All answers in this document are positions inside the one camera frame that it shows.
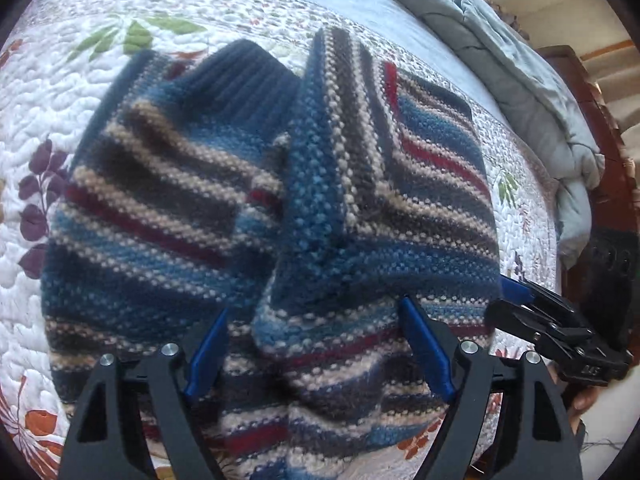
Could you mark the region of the person's right hand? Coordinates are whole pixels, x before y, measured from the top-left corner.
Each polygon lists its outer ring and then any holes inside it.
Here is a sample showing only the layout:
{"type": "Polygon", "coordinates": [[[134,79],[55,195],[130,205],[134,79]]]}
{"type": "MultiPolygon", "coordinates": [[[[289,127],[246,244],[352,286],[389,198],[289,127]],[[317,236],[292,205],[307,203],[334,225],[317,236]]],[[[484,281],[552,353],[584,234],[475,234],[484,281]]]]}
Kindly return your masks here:
{"type": "MultiPolygon", "coordinates": [[[[558,374],[558,367],[555,362],[549,362],[547,367],[553,381],[565,389],[566,382],[564,379],[560,378],[558,374]]],[[[579,425],[582,422],[582,416],[584,416],[584,414],[597,403],[602,391],[602,387],[589,386],[580,387],[578,393],[575,394],[572,402],[570,402],[570,405],[566,409],[570,428],[572,428],[574,434],[578,434],[579,425]]]]}

